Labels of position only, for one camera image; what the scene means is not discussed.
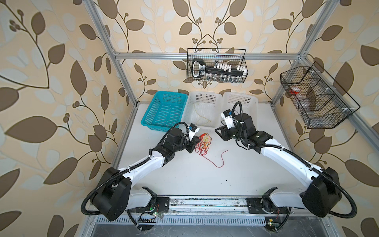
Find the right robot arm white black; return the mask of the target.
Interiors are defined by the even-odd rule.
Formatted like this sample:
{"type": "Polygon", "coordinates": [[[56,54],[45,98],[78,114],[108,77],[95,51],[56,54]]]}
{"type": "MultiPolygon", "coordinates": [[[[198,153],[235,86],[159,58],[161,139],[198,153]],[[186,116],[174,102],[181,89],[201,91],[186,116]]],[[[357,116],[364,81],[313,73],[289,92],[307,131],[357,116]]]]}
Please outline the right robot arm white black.
{"type": "Polygon", "coordinates": [[[262,202],[266,212],[271,206],[306,209],[317,217],[328,214],[350,219],[358,212],[351,195],[340,185],[337,172],[314,165],[282,146],[265,131],[256,130],[253,119],[244,113],[240,101],[232,109],[221,112],[224,125],[215,132],[224,140],[234,139],[237,146],[255,151],[279,164],[303,185],[301,189],[283,191],[277,187],[269,189],[262,202]]]}

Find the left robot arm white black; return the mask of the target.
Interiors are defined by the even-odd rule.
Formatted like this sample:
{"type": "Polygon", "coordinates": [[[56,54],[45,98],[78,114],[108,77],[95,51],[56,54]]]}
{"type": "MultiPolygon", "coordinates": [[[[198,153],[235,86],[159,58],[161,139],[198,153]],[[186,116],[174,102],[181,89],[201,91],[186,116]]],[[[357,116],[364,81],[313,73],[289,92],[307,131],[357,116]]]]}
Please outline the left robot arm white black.
{"type": "Polygon", "coordinates": [[[83,200],[82,214],[103,215],[114,221],[130,209],[155,207],[156,194],[150,188],[134,189],[134,186],[151,172],[168,164],[177,152],[192,153],[195,150],[201,141],[196,136],[199,127],[193,123],[185,124],[185,130],[181,130],[179,125],[179,122],[173,125],[158,144],[149,149],[145,158],[121,169],[107,169],[98,185],[83,200]]]}

